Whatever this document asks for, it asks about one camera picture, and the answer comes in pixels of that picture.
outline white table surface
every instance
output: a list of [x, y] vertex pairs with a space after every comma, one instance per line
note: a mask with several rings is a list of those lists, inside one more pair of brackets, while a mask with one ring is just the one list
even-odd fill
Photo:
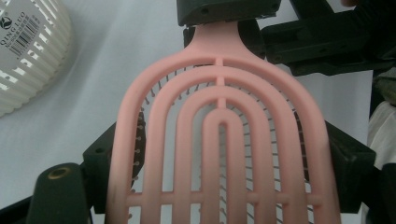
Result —
[[[348, 9], [339, 0], [329, 1], [335, 11]], [[122, 96], [134, 78], [183, 48], [175, 0], [64, 4], [75, 30], [69, 65], [29, 104], [0, 118], [0, 208], [32, 195], [36, 178], [47, 168], [81, 163], [82, 152], [116, 121]], [[294, 20], [289, 1], [283, 0], [277, 17], [260, 25]], [[365, 143], [371, 72], [298, 79], [327, 121]], [[360, 223], [360, 217], [343, 215], [343, 223]]]

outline pink hair brush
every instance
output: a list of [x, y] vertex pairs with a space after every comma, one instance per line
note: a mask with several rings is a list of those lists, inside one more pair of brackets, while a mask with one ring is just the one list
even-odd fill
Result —
[[[140, 111], [148, 118], [143, 187], [132, 190]], [[236, 22], [197, 26], [185, 49], [147, 68], [126, 92], [106, 223], [127, 223], [131, 211], [145, 224], [165, 213], [175, 224], [337, 224], [338, 206], [318, 107], [297, 80], [246, 49]]]

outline pink plastic frame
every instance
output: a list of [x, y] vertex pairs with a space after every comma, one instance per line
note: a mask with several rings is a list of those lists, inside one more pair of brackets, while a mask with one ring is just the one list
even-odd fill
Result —
[[[158, 93], [148, 117], [143, 190], [130, 189], [134, 138], [140, 106], [161, 78], [177, 69], [191, 69], [172, 78]], [[174, 191], [162, 192], [164, 131], [167, 112], [187, 88], [215, 82], [188, 98], [177, 117]], [[227, 87], [237, 84], [254, 93], [273, 115], [276, 126], [281, 191], [274, 190], [269, 125], [256, 101]], [[294, 105], [303, 126], [311, 192], [304, 188], [304, 168], [296, 120], [284, 97]], [[253, 191], [247, 192], [242, 123], [226, 108], [230, 102], [247, 116], [251, 133]], [[202, 187], [191, 191], [191, 125], [204, 105], [216, 103], [203, 122]], [[250, 53], [239, 38], [235, 22], [197, 27], [181, 52], [147, 68], [129, 88], [120, 106], [107, 194], [106, 223], [126, 223], [130, 206], [141, 206], [141, 223], [161, 222], [161, 206], [172, 204], [172, 222], [190, 222], [191, 204], [201, 204], [201, 223], [219, 223], [218, 127], [227, 134], [227, 221], [247, 223], [247, 203], [254, 204], [254, 223], [276, 223], [276, 204], [282, 203], [283, 223], [308, 223], [306, 207], [313, 205], [315, 223], [341, 223], [324, 119], [313, 98], [290, 75]]]

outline barcode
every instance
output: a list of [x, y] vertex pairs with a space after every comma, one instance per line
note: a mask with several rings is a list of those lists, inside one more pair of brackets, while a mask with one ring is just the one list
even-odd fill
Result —
[[35, 38], [35, 35], [38, 32], [38, 25], [29, 18], [25, 27], [23, 28], [20, 36], [14, 42], [14, 44], [9, 48], [13, 53], [15, 53], [18, 57], [21, 57], [24, 51], [29, 48], [30, 43]]

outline hand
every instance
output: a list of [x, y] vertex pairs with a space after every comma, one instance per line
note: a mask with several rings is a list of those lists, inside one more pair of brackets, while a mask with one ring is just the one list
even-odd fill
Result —
[[359, 0], [341, 0], [341, 4], [344, 7], [355, 7], [359, 3]]

